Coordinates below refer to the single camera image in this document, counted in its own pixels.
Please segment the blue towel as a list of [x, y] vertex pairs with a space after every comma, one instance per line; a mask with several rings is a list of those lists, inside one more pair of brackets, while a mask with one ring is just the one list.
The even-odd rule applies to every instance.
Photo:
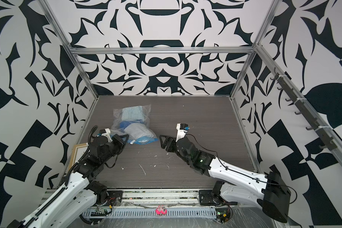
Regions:
[[136, 121], [122, 121], [118, 127], [123, 132], [135, 132], [145, 128], [145, 125]]

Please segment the grey towel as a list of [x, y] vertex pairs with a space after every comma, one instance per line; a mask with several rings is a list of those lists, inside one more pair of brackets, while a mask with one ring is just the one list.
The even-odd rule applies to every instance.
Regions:
[[132, 140], [135, 140], [139, 143], [145, 143], [154, 138], [154, 133], [151, 130], [149, 130], [146, 126], [141, 130], [125, 133], [128, 134], [130, 138], [132, 138]]

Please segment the clear vacuum bag blue zip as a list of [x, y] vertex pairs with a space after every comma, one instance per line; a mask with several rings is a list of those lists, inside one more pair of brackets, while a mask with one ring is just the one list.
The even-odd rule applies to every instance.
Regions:
[[137, 105], [113, 110], [113, 135], [129, 135], [129, 144], [146, 145], [157, 141], [156, 134], [150, 129], [152, 106]]

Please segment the light teal towel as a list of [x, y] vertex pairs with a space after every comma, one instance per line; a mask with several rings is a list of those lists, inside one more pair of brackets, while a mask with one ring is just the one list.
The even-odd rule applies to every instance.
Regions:
[[146, 123], [149, 121], [150, 106], [131, 106], [121, 110], [121, 121]]

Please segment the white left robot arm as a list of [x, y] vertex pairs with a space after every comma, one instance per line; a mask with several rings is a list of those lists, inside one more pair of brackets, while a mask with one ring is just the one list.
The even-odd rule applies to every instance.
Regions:
[[129, 135], [88, 137], [88, 147], [69, 170], [64, 183], [40, 207], [10, 228], [66, 228], [88, 208], [104, 204], [107, 187], [95, 179], [112, 157], [120, 155]]

